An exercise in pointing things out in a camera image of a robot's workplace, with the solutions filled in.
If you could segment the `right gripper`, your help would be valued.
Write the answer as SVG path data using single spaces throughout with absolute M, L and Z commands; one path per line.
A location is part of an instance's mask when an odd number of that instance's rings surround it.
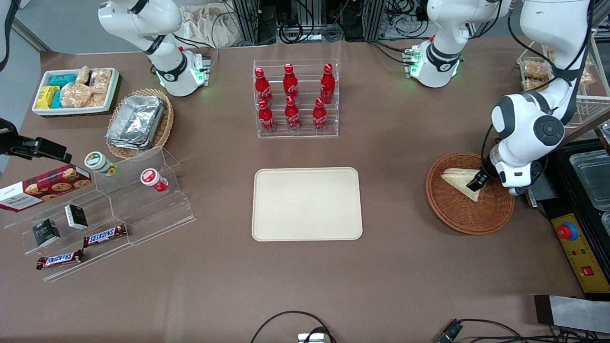
M 20 139 L 17 128 L 6 119 L 0 120 L 0 154 L 20 158 L 48 158 L 70 163 L 67 147 L 45 138 Z

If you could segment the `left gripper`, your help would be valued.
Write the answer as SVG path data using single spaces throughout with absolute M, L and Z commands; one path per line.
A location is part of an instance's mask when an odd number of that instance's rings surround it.
M 531 184 L 531 161 L 509 163 L 503 159 L 491 159 L 492 166 L 499 175 L 501 183 L 506 188 L 527 187 Z M 486 170 L 479 170 L 473 180 L 467 184 L 467 188 L 473 192 L 481 190 L 492 174 Z

